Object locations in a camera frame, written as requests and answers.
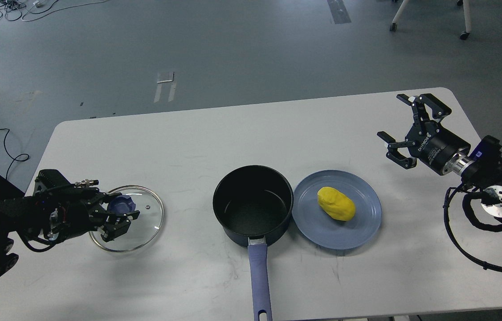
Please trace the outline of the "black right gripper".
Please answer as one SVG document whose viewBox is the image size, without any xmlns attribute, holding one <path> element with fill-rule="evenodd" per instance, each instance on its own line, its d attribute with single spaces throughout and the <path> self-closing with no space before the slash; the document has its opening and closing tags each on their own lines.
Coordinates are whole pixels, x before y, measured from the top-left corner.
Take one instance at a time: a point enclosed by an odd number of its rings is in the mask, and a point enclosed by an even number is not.
<svg viewBox="0 0 502 321">
<path fill-rule="evenodd" d="M 466 154 L 471 145 L 444 128 L 442 120 L 452 113 L 452 109 L 431 93 L 410 97 L 397 94 L 396 98 L 411 107 L 413 124 L 406 135 L 406 141 L 397 142 L 384 131 L 377 136 L 386 144 L 386 157 L 405 170 L 416 167 L 421 160 L 435 173 L 443 176 L 449 173 L 449 161 L 456 154 Z M 408 148 L 411 157 L 403 156 L 400 148 Z"/>
</svg>

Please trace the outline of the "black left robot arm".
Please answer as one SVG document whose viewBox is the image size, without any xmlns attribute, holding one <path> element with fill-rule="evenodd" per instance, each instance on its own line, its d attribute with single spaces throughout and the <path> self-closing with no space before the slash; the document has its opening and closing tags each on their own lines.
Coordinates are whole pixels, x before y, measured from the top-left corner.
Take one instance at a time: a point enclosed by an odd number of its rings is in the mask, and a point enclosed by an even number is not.
<svg viewBox="0 0 502 321">
<path fill-rule="evenodd" d="M 0 277 L 19 259 L 11 252 L 11 232 L 37 253 L 92 231 L 100 231 L 105 242 L 125 235 L 140 211 L 131 197 L 102 192 L 98 183 L 71 183 L 58 170 L 41 170 L 33 195 L 0 200 Z"/>
</svg>

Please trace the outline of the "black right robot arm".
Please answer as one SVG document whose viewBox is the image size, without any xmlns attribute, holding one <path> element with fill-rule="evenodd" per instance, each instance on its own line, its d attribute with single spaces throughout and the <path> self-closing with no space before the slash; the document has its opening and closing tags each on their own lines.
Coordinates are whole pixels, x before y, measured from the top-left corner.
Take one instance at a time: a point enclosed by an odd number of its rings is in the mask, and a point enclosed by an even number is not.
<svg viewBox="0 0 502 321">
<path fill-rule="evenodd" d="M 469 222 L 482 231 L 502 232 L 502 152 L 501 142 L 485 136 L 476 148 L 444 128 L 441 122 L 451 108 L 431 93 L 410 97 L 397 94 L 413 112 L 413 124 L 405 139 L 397 141 L 384 131 L 377 133 L 387 145 L 387 158 L 405 170 L 418 162 L 440 176 L 456 173 L 461 184 L 447 189 L 443 203 L 445 230 L 454 246 L 484 270 L 502 273 L 502 266 L 480 260 L 465 251 L 450 226 L 449 207 L 457 193 L 463 193 L 462 210 Z"/>
</svg>

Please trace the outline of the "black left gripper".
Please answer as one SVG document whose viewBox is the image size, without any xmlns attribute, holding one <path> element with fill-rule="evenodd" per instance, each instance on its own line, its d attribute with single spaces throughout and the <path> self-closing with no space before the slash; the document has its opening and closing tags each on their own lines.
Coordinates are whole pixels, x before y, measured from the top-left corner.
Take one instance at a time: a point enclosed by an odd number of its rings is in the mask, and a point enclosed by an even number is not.
<svg viewBox="0 0 502 321">
<path fill-rule="evenodd" d="M 111 242 L 128 232 L 139 211 L 111 214 L 104 221 L 108 204 L 121 192 L 109 193 L 96 187 L 51 188 L 41 192 L 41 205 L 50 211 L 42 228 L 45 243 L 61 243 L 98 229 L 102 241 Z"/>
</svg>

